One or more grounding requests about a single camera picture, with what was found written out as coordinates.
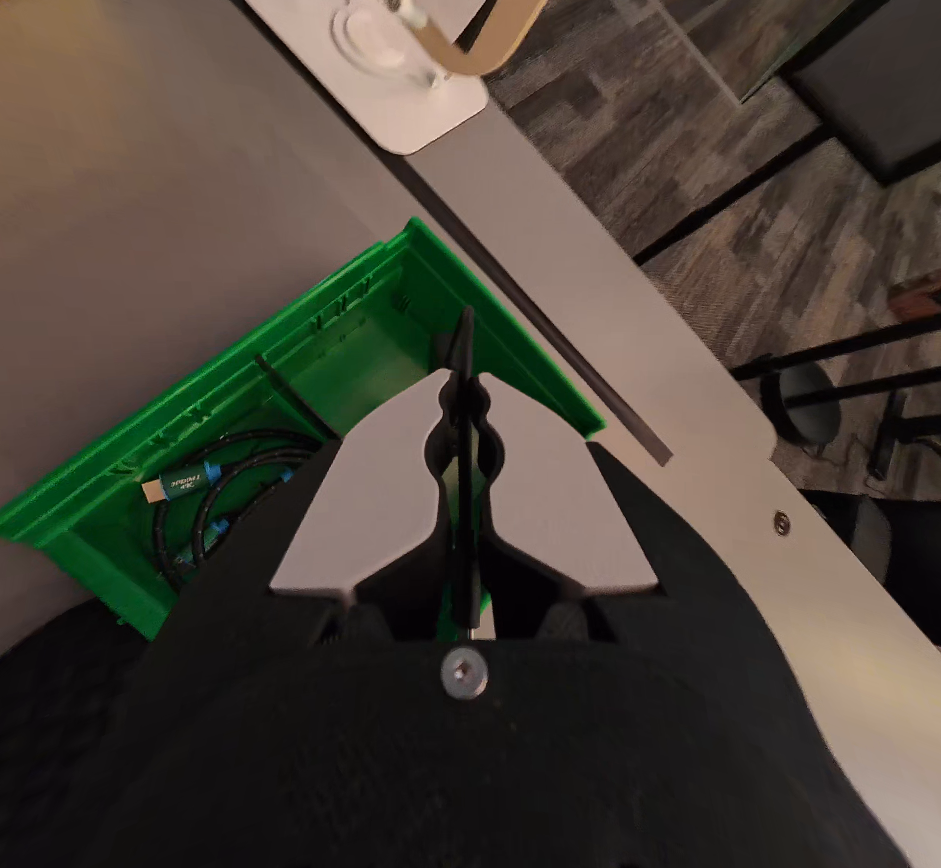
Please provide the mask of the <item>black monitor on stand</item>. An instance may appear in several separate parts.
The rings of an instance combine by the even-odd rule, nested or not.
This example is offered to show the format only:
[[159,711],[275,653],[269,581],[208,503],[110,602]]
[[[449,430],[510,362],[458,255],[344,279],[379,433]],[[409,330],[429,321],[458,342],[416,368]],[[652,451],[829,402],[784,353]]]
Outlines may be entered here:
[[888,188],[939,164],[940,0],[855,0],[779,69],[817,126],[632,256],[650,263],[824,143]]

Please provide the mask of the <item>green plastic bin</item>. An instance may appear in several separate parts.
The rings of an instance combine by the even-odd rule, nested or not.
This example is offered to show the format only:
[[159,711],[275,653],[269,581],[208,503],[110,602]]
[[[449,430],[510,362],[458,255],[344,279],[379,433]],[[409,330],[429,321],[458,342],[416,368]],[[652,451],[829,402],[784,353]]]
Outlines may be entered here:
[[[153,639],[179,593],[160,575],[143,485],[224,434],[284,428],[339,435],[425,377],[437,341],[475,314],[474,371],[492,372],[583,437],[606,420],[485,283],[414,218],[226,351],[126,418],[2,508],[1,536],[49,556],[125,623]],[[214,515],[268,482],[242,477]],[[171,551],[199,495],[171,504]]]

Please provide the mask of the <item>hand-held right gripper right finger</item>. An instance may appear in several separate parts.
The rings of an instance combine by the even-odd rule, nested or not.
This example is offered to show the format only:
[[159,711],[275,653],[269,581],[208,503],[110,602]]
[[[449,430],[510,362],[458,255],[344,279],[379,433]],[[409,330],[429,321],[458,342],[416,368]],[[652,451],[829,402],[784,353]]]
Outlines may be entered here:
[[489,372],[483,422],[496,437],[488,478],[498,542],[546,568],[576,594],[654,589],[657,576],[589,451],[564,419]]

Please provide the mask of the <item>black square adapter hub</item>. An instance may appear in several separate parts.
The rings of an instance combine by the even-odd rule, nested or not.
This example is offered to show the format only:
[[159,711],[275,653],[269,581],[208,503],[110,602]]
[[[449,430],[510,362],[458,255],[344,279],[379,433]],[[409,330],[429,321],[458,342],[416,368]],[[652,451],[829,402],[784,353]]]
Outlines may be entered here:
[[474,311],[466,306],[448,352],[453,371],[450,415],[455,433],[457,498],[451,576],[452,618],[459,639],[473,640],[481,617],[481,582],[474,522],[473,372]]

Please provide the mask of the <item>white stand base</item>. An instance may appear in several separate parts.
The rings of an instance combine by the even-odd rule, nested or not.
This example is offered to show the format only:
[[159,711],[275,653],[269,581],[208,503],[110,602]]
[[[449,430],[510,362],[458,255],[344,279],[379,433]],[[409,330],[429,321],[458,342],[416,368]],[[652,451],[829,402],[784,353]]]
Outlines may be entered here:
[[380,0],[245,0],[383,150],[412,155],[483,112],[482,79],[446,72]]

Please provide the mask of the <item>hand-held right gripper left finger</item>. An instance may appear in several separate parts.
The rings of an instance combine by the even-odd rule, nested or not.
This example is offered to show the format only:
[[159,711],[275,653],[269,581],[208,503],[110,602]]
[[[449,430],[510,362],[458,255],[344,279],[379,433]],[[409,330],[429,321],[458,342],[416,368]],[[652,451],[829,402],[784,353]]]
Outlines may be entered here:
[[432,435],[444,421],[441,368],[363,417],[343,439],[271,579],[281,594],[352,602],[360,583],[430,540],[449,516]]

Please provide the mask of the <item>instruction sheet on stand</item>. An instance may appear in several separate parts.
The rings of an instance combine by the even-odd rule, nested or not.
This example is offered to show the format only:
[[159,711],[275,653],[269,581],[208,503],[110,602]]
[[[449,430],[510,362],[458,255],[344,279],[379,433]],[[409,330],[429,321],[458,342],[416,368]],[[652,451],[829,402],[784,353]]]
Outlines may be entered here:
[[547,0],[488,0],[453,42],[432,24],[414,29],[394,15],[447,72],[482,76],[505,64],[545,4]]

